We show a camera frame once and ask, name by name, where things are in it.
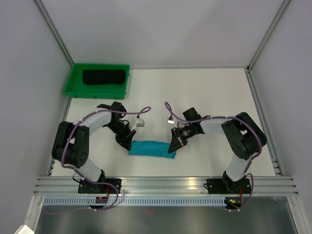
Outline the teal t shirt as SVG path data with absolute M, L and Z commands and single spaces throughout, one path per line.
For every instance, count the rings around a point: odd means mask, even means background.
M 176 152 L 169 153 L 169 143 L 160 141 L 132 141 L 128 155 L 131 156 L 154 156 L 174 159 Z

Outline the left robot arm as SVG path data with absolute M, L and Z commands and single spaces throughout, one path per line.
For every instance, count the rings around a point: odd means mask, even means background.
M 52 158 L 59 161 L 63 168 L 71 169 L 89 182 L 95 193 L 106 189 L 105 173 L 89 158 L 90 136 L 102 127 L 107 127 L 115 134 L 116 142 L 126 150 L 136 131 L 129 123 L 121 120 L 126 109 L 120 102 L 112 105 L 101 104 L 76 122 L 63 121 L 59 124 L 52 149 Z

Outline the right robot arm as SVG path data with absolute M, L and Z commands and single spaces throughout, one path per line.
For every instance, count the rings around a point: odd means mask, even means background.
M 184 119 L 181 119 L 173 113 L 169 103 L 166 102 L 165 105 L 170 112 L 169 122 L 177 119 L 184 123 L 183 127 L 176 126 L 171 129 L 172 140 L 168 153 L 186 146 L 188 139 L 195 135 L 224 134 L 233 157 L 222 175 L 222 187 L 228 193 L 243 188 L 243 180 L 253 159 L 261 154 L 262 148 L 267 144 L 265 134 L 253 119 L 246 112 L 230 117 L 202 117 L 194 107 L 184 111 Z

